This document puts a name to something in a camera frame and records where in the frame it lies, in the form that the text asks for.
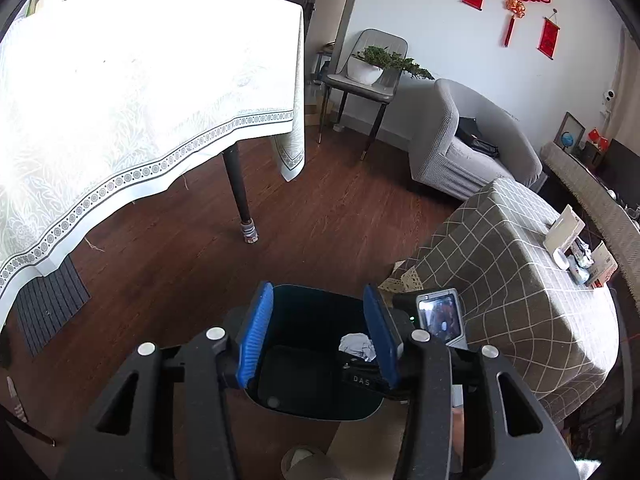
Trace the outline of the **black table leg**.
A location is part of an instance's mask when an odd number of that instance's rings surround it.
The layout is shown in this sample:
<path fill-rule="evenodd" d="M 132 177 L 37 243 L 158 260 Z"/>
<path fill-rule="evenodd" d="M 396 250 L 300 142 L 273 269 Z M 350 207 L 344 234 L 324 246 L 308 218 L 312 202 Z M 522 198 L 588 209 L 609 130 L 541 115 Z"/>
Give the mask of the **black table leg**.
<path fill-rule="evenodd" d="M 224 159 L 224 168 L 227 171 L 235 205 L 238 208 L 243 240 L 246 244 L 255 244 L 259 237 L 246 197 L 239 144 L 235 143 L 226 148 L 222 152 L 222 158 Z"/>

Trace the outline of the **framed picture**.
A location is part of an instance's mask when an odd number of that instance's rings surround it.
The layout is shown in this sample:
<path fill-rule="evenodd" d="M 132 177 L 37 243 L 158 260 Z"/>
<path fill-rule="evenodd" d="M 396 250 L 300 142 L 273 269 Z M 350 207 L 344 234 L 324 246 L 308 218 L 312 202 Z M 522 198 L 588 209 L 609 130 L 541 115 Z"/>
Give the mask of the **framed picture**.
<path fill-rule="evenodd" d="M 566 112 L 554 143 L 565 153 L 576 154 L 586 131 L 585 126 L 570 112 Z"/>

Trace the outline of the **white paper ball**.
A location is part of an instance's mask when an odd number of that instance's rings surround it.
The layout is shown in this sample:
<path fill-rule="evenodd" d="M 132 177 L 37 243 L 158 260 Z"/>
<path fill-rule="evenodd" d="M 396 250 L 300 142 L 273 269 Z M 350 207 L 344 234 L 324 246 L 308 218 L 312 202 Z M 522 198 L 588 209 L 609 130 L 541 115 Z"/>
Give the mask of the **white paper ball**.
<path fill-rule="evenodd" d="M 376 352 L 372 340 L 363 333 L 346 334 L 341 338 L 338 351 L 354 356 L 364 362 L 376 359 Z"/>

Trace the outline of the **red white box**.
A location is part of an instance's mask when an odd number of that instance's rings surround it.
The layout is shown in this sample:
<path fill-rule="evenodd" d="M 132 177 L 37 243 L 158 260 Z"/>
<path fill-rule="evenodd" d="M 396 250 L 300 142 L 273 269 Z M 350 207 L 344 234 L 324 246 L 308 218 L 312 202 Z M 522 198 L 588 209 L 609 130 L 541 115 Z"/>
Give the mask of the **red white box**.
<path fill-rule="evenodd" d="M 588 268 L 589 278 L 587 285 L 591 288 L 603 287 L 618 269 L 618 263 L 612 252 L 608 250 L 605 242 L 601 242 L 591 252 L 593 264 Z"/>

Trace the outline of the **grey dining chair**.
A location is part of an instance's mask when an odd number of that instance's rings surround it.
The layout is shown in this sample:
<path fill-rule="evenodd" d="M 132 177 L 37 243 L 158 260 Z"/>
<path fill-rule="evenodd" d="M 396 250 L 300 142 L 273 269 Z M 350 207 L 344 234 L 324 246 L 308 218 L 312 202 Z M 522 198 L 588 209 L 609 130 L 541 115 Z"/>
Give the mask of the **grey dining chair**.
<path fill-rule="evenodd" d="M 381 67 L 367 62 L 367 58 L 379 60 L 383 54 L 398 54 L 403 60 L 408 53 L 408 42 L 401 37 L 373 28 L 360 32 L 356 44 L 349 53 L 343 67 L 335 74 L 322 76 L 323 96 L 320 107 L 318 143 L 322 141 L 322 132 L 326 122 L 329 99 L 332 90 L 343 92 L 337 112 L 337 123 L 340 124 L 349 96 L 378 103 L 378 114 L 369 132 L 360 159 L 366 158 L 369 148 L 378 135 L 378 130 L 386 112 L 386 108 L 396 96 L 401 72 L 391 67 Z"/>

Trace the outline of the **teal trash bin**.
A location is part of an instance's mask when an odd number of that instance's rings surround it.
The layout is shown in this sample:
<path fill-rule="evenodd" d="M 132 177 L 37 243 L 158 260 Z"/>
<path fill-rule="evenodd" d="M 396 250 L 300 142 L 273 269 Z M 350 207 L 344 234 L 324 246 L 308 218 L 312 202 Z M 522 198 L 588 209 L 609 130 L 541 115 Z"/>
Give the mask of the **teal trash bin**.
<path fill-rule="evenodd" d="M 344 401 L 347 297 L 299 285 L 273 285 L 274 305 L 255 376 L 243 389 L 256 404 L 280 414 L 329 422 L 366 419 Z"/>

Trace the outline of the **blue wet wipes packet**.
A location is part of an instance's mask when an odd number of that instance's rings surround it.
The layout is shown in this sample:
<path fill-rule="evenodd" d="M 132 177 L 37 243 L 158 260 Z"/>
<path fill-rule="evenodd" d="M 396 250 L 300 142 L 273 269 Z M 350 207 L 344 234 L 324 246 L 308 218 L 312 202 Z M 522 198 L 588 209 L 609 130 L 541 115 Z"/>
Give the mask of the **blue wet wipes packet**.
<path fill-rule="evenodd" d="M 591 257 L 570 254 L 567 256 L 567 260 L 570 264 L 570 274 L 572 274 L 574 281 L 577 284 L 586 284 L 590 279 L 589 268 L 593 265 Z"/>

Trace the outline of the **black monitor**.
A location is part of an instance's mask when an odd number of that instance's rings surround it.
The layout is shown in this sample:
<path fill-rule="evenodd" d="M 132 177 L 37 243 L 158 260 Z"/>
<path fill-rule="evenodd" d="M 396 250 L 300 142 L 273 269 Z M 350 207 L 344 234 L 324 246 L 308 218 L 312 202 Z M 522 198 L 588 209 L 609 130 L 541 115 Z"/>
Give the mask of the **black monitor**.
<path fill-rule="evenodd" d="M 597 176 L 631 208 L 640 202 L 640 158 L 617 140 L 612 140 L 597 169 Z"/>

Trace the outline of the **small red flags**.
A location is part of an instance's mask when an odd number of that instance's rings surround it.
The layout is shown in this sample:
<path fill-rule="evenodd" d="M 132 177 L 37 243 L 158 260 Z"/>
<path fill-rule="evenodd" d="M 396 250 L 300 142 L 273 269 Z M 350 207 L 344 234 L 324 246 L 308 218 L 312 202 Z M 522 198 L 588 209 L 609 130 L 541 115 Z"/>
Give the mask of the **small red flags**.
<path fill-rule="evenodd" d="M 611 143 L 605 136 L 601 136 L 597 129 L 592 129 L 590 133 L 588 133 L 587 138 L 588 142 L 601 154 L 604 154 L 608 150 Z"/>

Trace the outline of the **white plastic lid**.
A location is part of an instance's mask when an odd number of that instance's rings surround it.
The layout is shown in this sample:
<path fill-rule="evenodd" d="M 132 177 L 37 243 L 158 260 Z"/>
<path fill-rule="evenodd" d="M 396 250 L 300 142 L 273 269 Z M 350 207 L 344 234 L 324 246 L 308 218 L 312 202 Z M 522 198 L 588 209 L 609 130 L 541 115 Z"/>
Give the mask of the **white plastic lid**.
<path fill-rule="evenodd" d="M 566 271 L 570 268 L 570 263 L 568 262 L 567 256 L 564 254 L 564 252 L 555 250 L 554 252 L 552 252 L 552 259 L 561 270 Z"/>

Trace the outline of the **beige lace desk cloth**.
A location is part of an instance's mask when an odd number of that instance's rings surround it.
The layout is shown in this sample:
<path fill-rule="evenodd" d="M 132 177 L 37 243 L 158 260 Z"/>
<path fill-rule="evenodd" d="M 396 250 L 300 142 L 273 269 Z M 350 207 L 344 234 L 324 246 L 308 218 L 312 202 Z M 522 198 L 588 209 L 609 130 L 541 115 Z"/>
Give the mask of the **beige lace desk cloth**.
<path fill-rule="evenodd" d="M 625 209 L 612 199 L 608 190 L 578 160 L 549 142 L 540 149 L 540 160 L 573 194 L 603 236 L 608 250 L 639 307 L 640 235 L 639 228 Z"/>

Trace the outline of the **potted green plant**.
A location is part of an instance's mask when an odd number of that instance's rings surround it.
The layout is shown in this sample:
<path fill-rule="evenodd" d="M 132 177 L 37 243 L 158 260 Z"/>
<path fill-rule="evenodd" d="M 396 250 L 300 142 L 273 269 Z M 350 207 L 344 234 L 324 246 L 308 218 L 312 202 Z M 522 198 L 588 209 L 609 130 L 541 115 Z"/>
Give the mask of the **potted green plant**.
<path fill-rule="evenodd" d="M 393 87 L 398 84 L 403 74 L 414 79 L 433 80 L 434 76 L 413 58 L 406 58 L 398 52 L 390 52 L 387 48 L 369 46 L 353 53 L 346 67 L 350 80 L 373 86 L 382 84 Z"/>

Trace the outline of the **white patterned tablecloth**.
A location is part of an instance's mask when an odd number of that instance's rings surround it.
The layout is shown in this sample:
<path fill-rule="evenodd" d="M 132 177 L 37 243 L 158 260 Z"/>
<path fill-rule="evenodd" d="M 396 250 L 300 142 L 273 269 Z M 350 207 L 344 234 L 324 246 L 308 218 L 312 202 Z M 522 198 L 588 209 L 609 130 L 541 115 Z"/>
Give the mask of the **white patterned tablecloth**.
<path fill-rule="evenodd" d="M 1 309 L 123 206 L 236 142 L 305 165 L 304 20 L 285 0 L 76 0 L 1 43 Z"/>

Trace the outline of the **dark striped floor mat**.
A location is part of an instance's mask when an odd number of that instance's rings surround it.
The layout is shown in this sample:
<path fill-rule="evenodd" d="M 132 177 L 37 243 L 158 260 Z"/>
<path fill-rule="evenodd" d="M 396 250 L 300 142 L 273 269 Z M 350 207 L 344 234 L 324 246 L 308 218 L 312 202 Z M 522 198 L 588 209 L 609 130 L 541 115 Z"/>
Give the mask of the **dark striped floor mat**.
<path fill-rule="evenodd" d="M 58 270 L 34 278 L 18 293 L 12 309 L 31 356 L 36 356 L 89 301 L 90 294 L 67 256 Z"/>

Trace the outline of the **grey checked round tablecloth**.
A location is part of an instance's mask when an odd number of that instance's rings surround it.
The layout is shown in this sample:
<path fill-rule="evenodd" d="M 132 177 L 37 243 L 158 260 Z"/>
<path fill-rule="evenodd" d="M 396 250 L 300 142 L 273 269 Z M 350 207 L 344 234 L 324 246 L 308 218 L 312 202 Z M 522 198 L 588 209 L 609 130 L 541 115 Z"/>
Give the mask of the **grey checked round tablecloth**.
<path fill-rule="evenodd" d="M 578 285 L 544 248 L 559 217 L 518 182 L 500 178 L 468 198 L 378 286 L 457 291 L 469 346 L 511 360 L 555 422 L 605 382 L 618 355 L 615 304 L 606 287 Z"/>

